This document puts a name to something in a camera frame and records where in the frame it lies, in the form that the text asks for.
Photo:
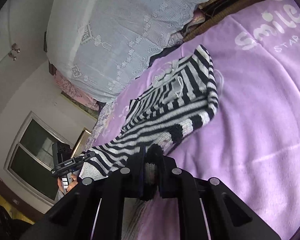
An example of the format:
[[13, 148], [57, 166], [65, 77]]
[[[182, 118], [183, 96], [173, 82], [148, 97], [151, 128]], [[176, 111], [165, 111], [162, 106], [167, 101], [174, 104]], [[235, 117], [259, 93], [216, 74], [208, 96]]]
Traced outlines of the person's left hand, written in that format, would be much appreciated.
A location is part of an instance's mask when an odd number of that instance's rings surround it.
[[[75, 174], [71, 174], [71, 180], [72, 182], [68, 185], [66, 192], [69, 192], [71, 189], [73, 189], [77, 184], [77, 176]], [[61, 193], [64, 192], [64, 188], [63, 188], [63, 182], [60, 178], [57, 179], [57, 185], [58, 185], [58, 189]]]

